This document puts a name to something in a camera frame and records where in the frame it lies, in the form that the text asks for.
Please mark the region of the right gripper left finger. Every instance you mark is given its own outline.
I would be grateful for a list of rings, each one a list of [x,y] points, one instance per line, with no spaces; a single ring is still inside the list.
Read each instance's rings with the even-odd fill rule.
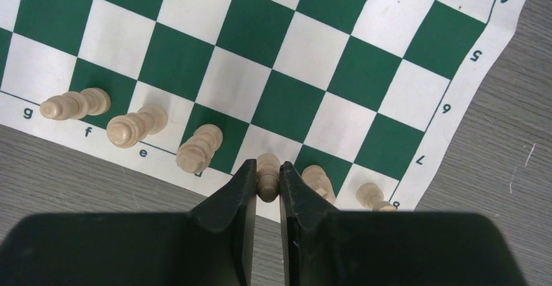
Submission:
[[[249,285],[256,162],[187,212],[49,213],[1,244],[2,285]]]

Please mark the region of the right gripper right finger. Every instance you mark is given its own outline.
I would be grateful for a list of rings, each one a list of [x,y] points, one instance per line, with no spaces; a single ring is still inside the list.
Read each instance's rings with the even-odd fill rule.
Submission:
[[[339,210],[279,170],[286,285],[524,285],[505,239],[466,212]]]

